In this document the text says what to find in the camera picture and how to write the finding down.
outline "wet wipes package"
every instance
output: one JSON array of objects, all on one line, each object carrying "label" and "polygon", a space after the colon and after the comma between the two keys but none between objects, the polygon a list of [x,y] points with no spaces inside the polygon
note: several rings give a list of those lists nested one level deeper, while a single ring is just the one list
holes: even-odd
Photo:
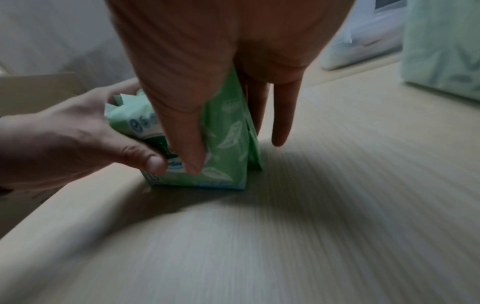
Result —
[{"label": "wet wipes package", "polygon": [[116,105],[105,106],[111,127],[148,143],[167,159],[166,174],[142,172],[151,186],[245,189],[247,169],[263,167],[252,118],[234,69],[219,92],[203,106],[201,130],[207,158],[198,175],[185,174],[181,160],[169,150],[162,127],[142,90],[136,96],[115,96],[115,102]]}]

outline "tissue pack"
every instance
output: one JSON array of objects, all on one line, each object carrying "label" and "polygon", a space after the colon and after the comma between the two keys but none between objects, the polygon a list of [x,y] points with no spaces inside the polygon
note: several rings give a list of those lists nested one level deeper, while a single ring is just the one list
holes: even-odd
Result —
[{"label": "tissue pack", "polygon": [[168,162],[162,176],[142,172],[151,186],[245,189],[247,169],[263,167],[257,134],[234,69],[202,108],[201,131],[207,157],[198,175],[185,174],[182,161],[169,150],[160,122],[142,90],[136,96],[122,94],[114,99],[116,105],[105,105],[105,117],[111,127],[146,142]]}]

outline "blue circular icon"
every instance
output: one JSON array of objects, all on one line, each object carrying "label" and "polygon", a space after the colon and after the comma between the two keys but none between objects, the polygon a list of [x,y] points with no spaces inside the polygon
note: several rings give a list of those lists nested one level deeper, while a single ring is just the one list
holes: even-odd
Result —
[{"label": "blue circular icon", "polygon": [[139,120],[140,120],[140,124],[141,124],[144,128],[149,128],[149,127],[150,127],[150,120],[148,120],[147,117],[145,117],[145,116],[140,116]]},{"label": "blue circular icon", "polygon": [[150,122],[151,122],[153,125],[159,124],[159,119],[157,118],[157,116],[155,115],[155,113],[151,113],[151,114],[150,114]]},{"label": "blue circular icon", "polygon": [[144,131],[144,129],[142,128],[142,126],[139,124],[139,122],[135,119],[130,119],[130,121],[128,122],[131,126],[131,128],[137,132],[137,133],[141,133]]}]

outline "white leaf design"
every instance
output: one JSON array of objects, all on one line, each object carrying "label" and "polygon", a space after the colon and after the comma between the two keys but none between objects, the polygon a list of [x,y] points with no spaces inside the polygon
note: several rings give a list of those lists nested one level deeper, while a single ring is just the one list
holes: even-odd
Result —
[{"label": "white leaf design", "polygon": [[242,124],[243,121],[239,120],[234,122],[225,139],[217,146],[219,149],[227,149],[236,145],[240,140],[240,135],[242,134]]},{"label": "white leaf design", "polygon": [[240,157],[238,158],[238,161],[243,161],[244,159],[247,158],[248,155],[249,155],[249,152],[247,150],[242,155],[240,155]]},{"label": "white leaf design", "polygon": [[229,100],[222,105],[221,110],[224,111],[225,113],[231,114],[236,110],[238,110],[240,108],[240,105],[241,105],[240,100],[236,100],[236,99]]},{"label": "white leaf design", "polygon": [[210,177],[210,178],[233,182],[231,177],[229,177],[225,173],[223,173],[220,170],[215,169],[215,168],[204,168],[201,172],[202,172],[203,175],[205,175],[207,177]]},{"label": "white leaf design", "polygon": [[214,132],[212,132],[209,128],[207,128],[205,125],[201,126],[201,132],[208,137],[213,137],[216,138],[217,136],[215,135]]}]

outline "person's right hand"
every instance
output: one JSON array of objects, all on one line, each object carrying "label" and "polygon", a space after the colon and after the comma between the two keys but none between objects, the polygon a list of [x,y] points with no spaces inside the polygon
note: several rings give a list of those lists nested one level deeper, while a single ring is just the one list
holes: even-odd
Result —
[{"label": "person's right hand", "polygon": [[274,84],[272,142],[290,132],[305,68],[354,0],[106,0],[169,143],[188,173],[202,169],[202,105],[232,62],[258,131]]}]

